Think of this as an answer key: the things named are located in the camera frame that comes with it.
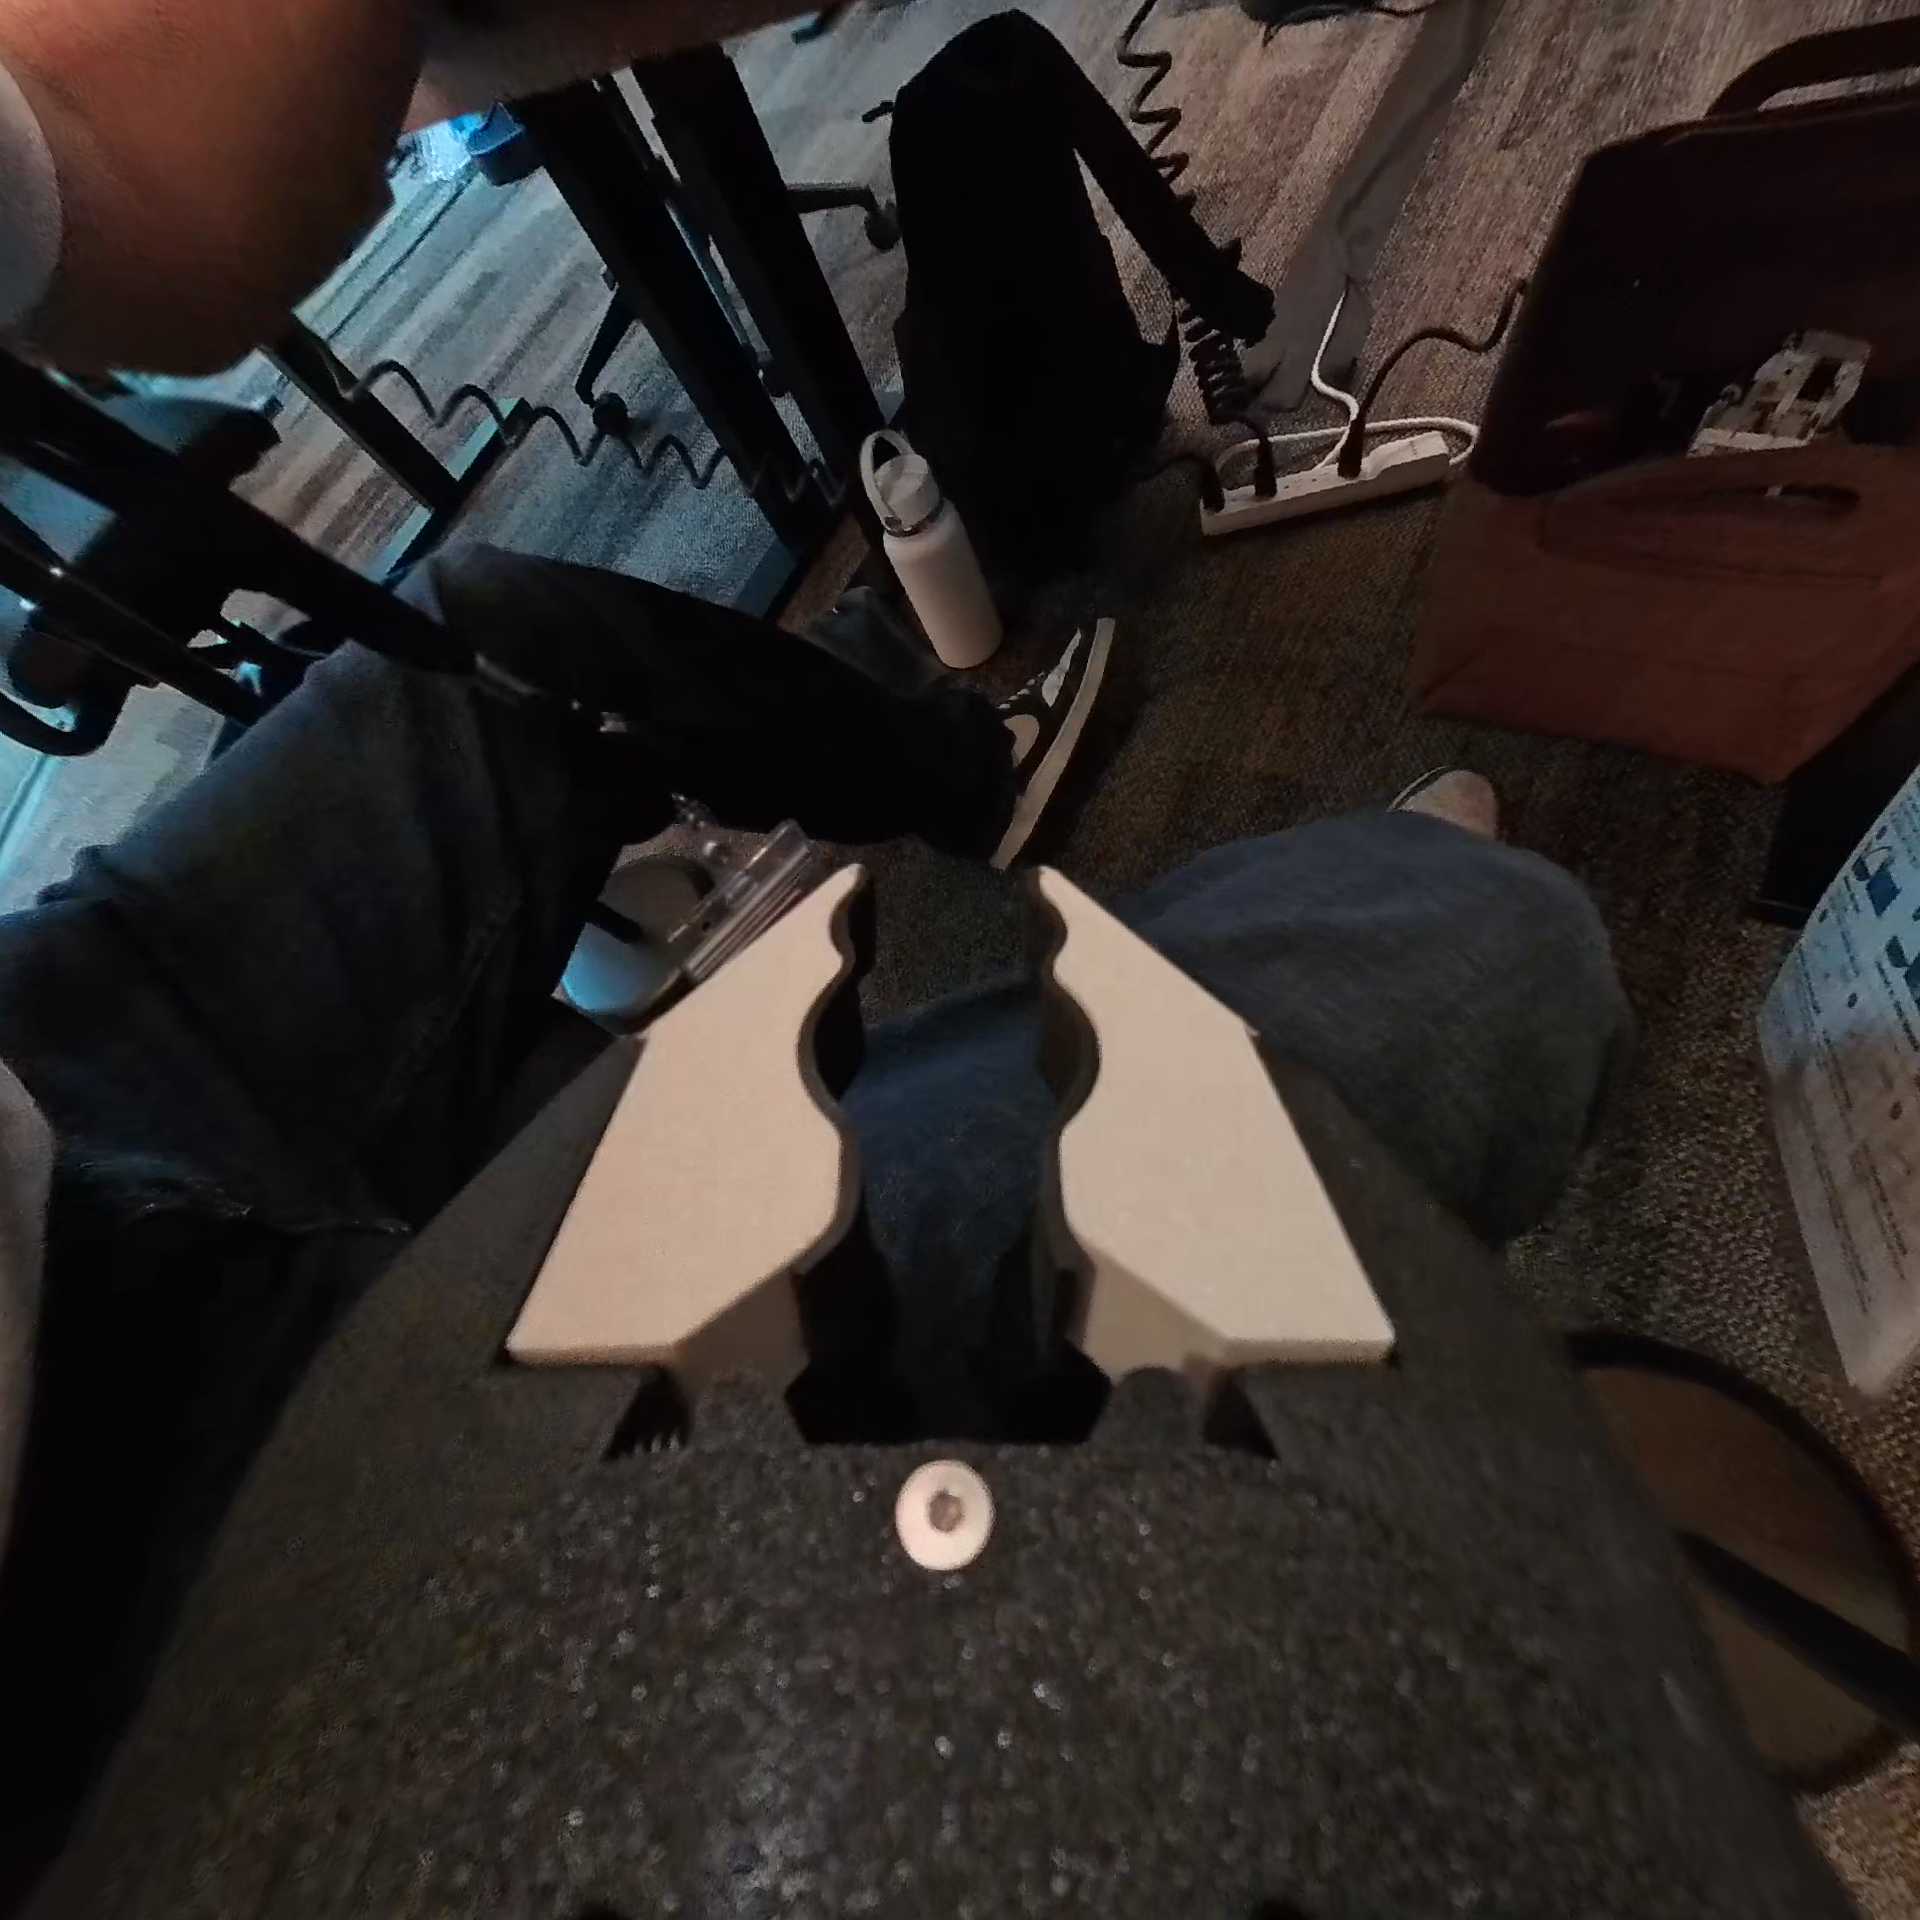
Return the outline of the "person's grey shoe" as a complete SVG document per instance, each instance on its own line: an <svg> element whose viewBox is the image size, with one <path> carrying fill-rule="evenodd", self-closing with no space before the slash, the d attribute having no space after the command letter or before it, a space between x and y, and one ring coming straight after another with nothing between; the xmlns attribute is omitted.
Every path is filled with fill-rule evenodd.
<svg viewBox="0 0 1920 1920"><path fill-rule="evenodd" d="M1467 767L1432 769L1400 791L1389 808L1503 841L1503 803L1491 776Z"/></svg>

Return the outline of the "brown cardboard box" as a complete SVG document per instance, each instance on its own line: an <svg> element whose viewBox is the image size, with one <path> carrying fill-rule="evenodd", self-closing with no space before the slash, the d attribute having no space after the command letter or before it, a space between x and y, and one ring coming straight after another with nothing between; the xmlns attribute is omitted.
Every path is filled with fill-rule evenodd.
<svg viewBox="0 0 1920 1920"><path fill-rule="evenodd" d="M1576 176L1452 486L1426 713L1764 783L1916 665L1916 16Z"/></svg>

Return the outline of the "person's left forearm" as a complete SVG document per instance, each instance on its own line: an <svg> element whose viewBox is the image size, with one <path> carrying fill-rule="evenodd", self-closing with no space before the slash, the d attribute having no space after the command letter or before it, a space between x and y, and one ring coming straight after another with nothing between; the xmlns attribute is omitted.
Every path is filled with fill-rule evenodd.
<svg viewBox="0 0 1920 1920"><path fill-rule="evenodd" d="M428 5L5 5L5 344L203 374L375 219Z"/></svg>

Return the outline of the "black table leg frame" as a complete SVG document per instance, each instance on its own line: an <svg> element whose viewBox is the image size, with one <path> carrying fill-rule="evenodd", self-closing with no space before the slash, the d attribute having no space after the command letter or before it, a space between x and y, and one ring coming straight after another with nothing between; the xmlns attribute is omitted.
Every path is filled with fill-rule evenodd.
<svg viewBox="0 0 1920 1920"><path fill-rule="evenodd" d="M783 612L840 524L867 515L857 455L883 424L881 397L730 53L715 44L637 59L631 78L663 156L611 68L503 103L772 533L772 553L757 561L739 604L753 614ZM715 241L812 435L816 464L685 240L663 168Z"/></svg>

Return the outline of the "white printed sheet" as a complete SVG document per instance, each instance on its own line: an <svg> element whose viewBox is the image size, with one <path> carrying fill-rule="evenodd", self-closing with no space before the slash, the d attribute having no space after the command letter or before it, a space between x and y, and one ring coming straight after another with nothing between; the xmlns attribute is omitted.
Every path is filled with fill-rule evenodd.
<svg viewBox="0 0 1920 1920"><path fill-rule="evenodd" d="M1917 1355L1917 776L1845 856L1760 1008L1775 1140L1840 1368Z"/></svg>

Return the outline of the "white water bottle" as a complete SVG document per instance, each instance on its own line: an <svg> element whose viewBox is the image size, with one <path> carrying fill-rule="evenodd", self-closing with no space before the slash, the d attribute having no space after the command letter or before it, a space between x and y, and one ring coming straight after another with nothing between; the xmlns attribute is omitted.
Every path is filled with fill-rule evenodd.
<svg viewBox="0 0 1920 1920"><path fill-rule="evenodd" d="M951 672L985 665L1002 647L1002 614L961 509L928 456L893 427L872 432L857 455L861 491L933 654Z"/></svg>

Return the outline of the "black and white sneaker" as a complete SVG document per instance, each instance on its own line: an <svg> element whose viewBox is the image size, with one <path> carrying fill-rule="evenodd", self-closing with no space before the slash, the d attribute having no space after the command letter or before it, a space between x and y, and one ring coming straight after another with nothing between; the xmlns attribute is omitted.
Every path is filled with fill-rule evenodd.
<svg viewBox="0 0 1920 1920"><path fill-rule="evenodd" d="M989 860L996 873L1019 862L1073 767L1109 676L1116 633L1114 614L1096 616L996 705L1012 737L1016 765L1016 808Z"/></svg>

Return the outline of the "person's blue jeans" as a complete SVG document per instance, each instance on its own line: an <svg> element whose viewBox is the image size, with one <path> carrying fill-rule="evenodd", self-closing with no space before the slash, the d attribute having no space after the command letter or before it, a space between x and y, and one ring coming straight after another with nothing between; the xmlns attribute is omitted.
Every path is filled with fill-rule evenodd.
<svg viewBox="0 0 1920 1920"><path fill-rule="evenodd" d="M617 854L696 800L989 863L1016 808L1010 694L865 592L797 637L468 545L401 599L559 699L349 643L5 916L5 1065L56 1136L5 1532L5 1915L316 1349L490 1158ZM1554 1212L1634 1038L1572 876L1389 804L1208 849L1119 911L1493 1245Z"/></svg>

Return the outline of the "round brown seat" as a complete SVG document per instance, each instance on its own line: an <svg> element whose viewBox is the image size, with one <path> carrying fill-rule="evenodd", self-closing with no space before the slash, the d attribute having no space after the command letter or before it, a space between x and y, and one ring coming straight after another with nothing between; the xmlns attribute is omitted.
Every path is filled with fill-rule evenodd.
<svg viewBox="0 0 1920 1920"><path fill-rule="evenodd" d="M1916 1569L1853 1468L1708 1355L1580 1329L1569 1355L1679 1549L1746 1733L1797 1792L1916 1736Z"/></svg>

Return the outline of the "black backpack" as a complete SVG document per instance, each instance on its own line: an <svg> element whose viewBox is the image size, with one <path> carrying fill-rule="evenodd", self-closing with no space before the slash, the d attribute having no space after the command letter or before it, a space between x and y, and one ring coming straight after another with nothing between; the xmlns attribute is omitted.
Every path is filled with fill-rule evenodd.
<svg viewBox="0 0 1920 1920"><path fill-rule="evenodd" d="M1049 28L1007 8L954 36L891 112L906 269L903 423L996 590L1077 565L1162 443L1180 369L1120 279L1090 188L1170 293L1237 344L1275 296L1210 240Z"/></svg>

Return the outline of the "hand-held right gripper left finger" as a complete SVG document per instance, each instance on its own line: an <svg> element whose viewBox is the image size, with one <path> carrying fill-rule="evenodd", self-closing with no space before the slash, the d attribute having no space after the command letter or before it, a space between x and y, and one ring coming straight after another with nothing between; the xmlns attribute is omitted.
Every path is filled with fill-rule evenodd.
<svg viewBox="0 0 1920 1920"><path fill-rule="evenodd" d="M853 987L867 888L857 863L829 873L642 1032L508 1333L512 1361L807 1371L800 1280L857 1212L819 1028Z"/></svg>

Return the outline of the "white power strip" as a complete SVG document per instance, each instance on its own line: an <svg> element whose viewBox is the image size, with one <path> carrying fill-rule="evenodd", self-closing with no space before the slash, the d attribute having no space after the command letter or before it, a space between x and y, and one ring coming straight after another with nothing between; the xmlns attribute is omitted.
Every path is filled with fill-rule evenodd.
<svg viewBox="0 0 1920 1920"><path fill-rule="evenodd" d="M1474 423L1452 416L1372 423L1356 473L1339 465L1341 429L1249 439L1220 460L1197 529L1208 540L1237 537L1439 491L1463 470L1477 436Z"/></svg>

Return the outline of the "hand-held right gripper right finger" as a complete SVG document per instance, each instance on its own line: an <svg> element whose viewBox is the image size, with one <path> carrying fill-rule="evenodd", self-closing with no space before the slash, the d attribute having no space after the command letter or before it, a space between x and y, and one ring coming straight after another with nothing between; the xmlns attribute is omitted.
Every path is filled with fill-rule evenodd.
<svg viewBox="0 0 1920 1920"><path fill-rule="evenodd" d="M1053 868L1035 873L1040 1269L1106 1377L1380 1364L1397 1333L1256 1028Z"/></svg>

